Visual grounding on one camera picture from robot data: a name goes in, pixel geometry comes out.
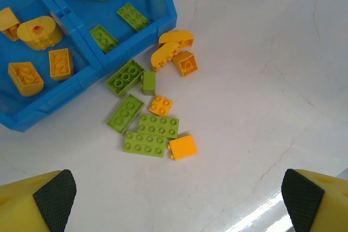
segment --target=scratch on surface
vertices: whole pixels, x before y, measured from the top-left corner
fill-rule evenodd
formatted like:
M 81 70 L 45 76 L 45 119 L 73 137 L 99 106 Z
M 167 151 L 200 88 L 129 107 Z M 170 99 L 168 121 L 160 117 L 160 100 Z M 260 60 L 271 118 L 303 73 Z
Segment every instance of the scratch on surface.
M 201 230 L 201 232 L 205 231 L 206 228 L 208 228 L 215 220 L 217 220 L 217 219 L 220 217 L 220 215 L 225 211 L 226 206 L 227 206 L 227 205 L 225 205 L 225 206 L 223 207 L 223 209 L 221 210 L 220 214 L 218 214 L 218 216 L 217 216 L 216 218 L 214 218 L 206 227 L 204 227 L 204 228 Z
M 312 122 L 311 124 L 310 124 L 310 126 L 307 128 L 307 129 L 305 129 L 304 131 L 302 131 L 297 137 L 295 137 L 293 140 L 292 140 L 292 142 L 291 142 L 291 144 L 290 144 L 290 146 L 281 154 L 281 156 L 279 157 L 279 159 L 261 176 L 261 178 L 260 178 L 260 181 L 259 181 L 259 183 L 262 181 L 262 179 L 271 171 L 271 169 L 272 168 L 274 168 L 279 162 L 281 162 L 281 160 L 282 160 L 282 158 L 283 158 L 283 156 L 285 155 L 285 153 L 286 152 L 288 152 L 292 147 L 293 147 L 293 144 L 294 144 L 294 142 L 298 139 L 298 138 L 300 138 L 305 132 L 307 132 L 316 122 L 317 122 L 317 120 L 320 118 L 320 116 L 318 116 L 318 118 L 316 118 L 315 119 L 315 121 L 314 122 Z
M 26 175 L 29 175 L 31 177 L 33 176 L 36 176 L 36 175 L 33 175 L 33 174 L 30 174 L 28 172 L 26 172 L 25 170 L 22 170 L 21 168 L 17 168 L 15 165 L 13 165 L 9 160 L 7 160 L 6 158 L 4 158 L 3 156 L 0 156 L 0 160 L 3 160 L 5 161 L 11 168 L 13 168 L 14 170 L 17 170 L 17 171 L 20 171 Z
M 318 12 L 318 9 L 316 8 L 317 4 L 318 4 L 318 0 L 315 0 L 314 5 L 313 5 L 313 7 L 314 7 L 314 10 L 313 10 L 313 22 L 314 22 L 314 25 L 315 25 L 315 30 L 316 30 L 316 34 L 318 36 L 318 40 L 320 42 L 320 32 L 319 32 L 318 23 L 316 21 L 316 13 Z
M 200 1 L 200 0 L 196 0 L 196 2 L 195 2 L 194 14 L 193 14 L 193 17 L 192 17 L 190 26 L 189 26 L 189 30 L 191 30 L 191 27 L 192 27 L 192 25 L 193 25 L 193 23 L 194 23 L 194 20 L 195 20 L 195 18 L 196 18 L 196 14 L 197 14 L 197 10 L 198 10 L 198 2 L 199 2 L 199 1 Z

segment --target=yellow-orange brick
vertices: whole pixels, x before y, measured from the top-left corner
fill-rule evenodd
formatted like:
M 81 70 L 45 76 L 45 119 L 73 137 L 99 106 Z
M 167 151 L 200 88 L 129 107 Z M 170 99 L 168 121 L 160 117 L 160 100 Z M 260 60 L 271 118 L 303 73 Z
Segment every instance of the yellow-orange brick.
M 198 71 L 195 55 L 188 51 L 173 57 L 173 63 L 181 76 L 188 76 Z
M 51 77 L 56 81 L 66 80 L 74 74 L 72 55 L 68 48 L 48 52 Z
M 171 100 L 157 95 L 148 110 L 159 116 L 167 116 L 172 105 Z
M 172 150 L 172 153 L 170 154 L 172 160 L 179 160 L 198 153 L 192 135 L 170 141 L 168 149 Z
M 0 31 L 12 41 L 18 40 L 20 22 L 10 8 L 0 10 Z

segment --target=2x2 yellow brick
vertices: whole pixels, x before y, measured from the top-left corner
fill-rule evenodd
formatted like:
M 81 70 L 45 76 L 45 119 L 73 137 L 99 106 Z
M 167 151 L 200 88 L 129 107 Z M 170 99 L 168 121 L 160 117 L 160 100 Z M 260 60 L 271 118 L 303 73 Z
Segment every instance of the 2x2 yellow brick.
M 72 54 L 68 48 L 48 52 L 51 77 L 56 81 L 66 80 L 74 74 Z
M 32 96 L 44 88 L 44 81 L 31 62 L 9 64 L 8 73 L 22 96 Z

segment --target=yellow lego brick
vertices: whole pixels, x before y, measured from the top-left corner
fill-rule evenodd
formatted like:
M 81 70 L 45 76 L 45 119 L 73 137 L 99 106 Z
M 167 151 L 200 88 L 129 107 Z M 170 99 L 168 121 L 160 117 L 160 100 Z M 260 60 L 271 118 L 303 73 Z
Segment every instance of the yellow lego brick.
M 160 47 L 168 42 L 177 42 L 180 48 L 191 47 L 194 43 L 194 35 L 186 30 L 169 31 L 162 34 L 158 40 Z
M 159 116 L 167 116 L 172 105 L 173 102 L 171 100 L 157 95 L 148 110 Z
M 19 39 L 33 50 L 45 50 L 63 39 L 63 32 L 50 16 L 41 16 L 22 23 L 17 30 Z
M 173 57 L 173 63 L 181 76 L 188 76 L 198 71 L 195 55 L 185 51 Z
M 48 52 L 51 77 L 56 81 L 66 80 L 74 74 L 72 54 L 68 48 Z
M 348 180 L 290 169 L 282 195 L 296 231 L 348 231 Z
M 192 135 L 170 141 L 168 149 L 172 150 L 170 154 L 172 160 L 179 160 L 197 154 L 198 152 Z
M 10 8 L 0 11 L 0 31 L 12 41 L 18 40 L 17 29 L 20 22 Z
M 9 64 L 8 73 L 22 96 L 32 96 L 44 88 L 44 81 L 31 62 Z
M 63 231 L 75 194 L 68 170 L 0 186 L 0 232 Z
M 161 67 L 164 67 L 167 62 L 177 55 L 180 51 L 180 44 L 176 42 L 168 42 L 161 46 L 151 56 L 151 65 L 155 72 L 158 72 Z

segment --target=orange lego brick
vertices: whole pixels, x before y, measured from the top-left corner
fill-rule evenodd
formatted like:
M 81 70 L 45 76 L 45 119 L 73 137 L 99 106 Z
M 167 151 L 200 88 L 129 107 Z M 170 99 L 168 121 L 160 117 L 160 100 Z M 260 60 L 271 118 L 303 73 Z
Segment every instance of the orange lego brick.
M 10 8 L 0 11 L 0 31 L 12 41 L 18 40 L 17 29 L 20 22 Z
M 188 76 L 198 71 L 195 55 L 185 51 L 173 57 L 173 63 L 181 76 Z
M 148 110 L 158 116 L 167 116 L 172 105 L 171 100 L 157 95 Z
M 172 150 L 172 153 L 170 154 L 172 160 L 179 160 L 198 153 L 192 135 L 170 141 L 168 149 Z
M 169 31 L 162 34 L 158 40 L 160 47 L 168 42 L 177 42 L 180 48 L 191 47 L 194 43 L 194 35 L 186 30 Z
M 74 74 L 72 55 L 68 48 L 48 52 L 49 70 L 56 81 L 66 80 Z
M 9 64 L 8 73 L 22 96 L 32 96 L 44 88 L 44 81 L 31 62 Z
M 158 72 L 161 67 L 164 67 L 167 62 L 177 55 L 180 51 L 180 44 L 176 42 L 168 42 L 162 45 L 151 56 L 151 65 L 155 72 Z

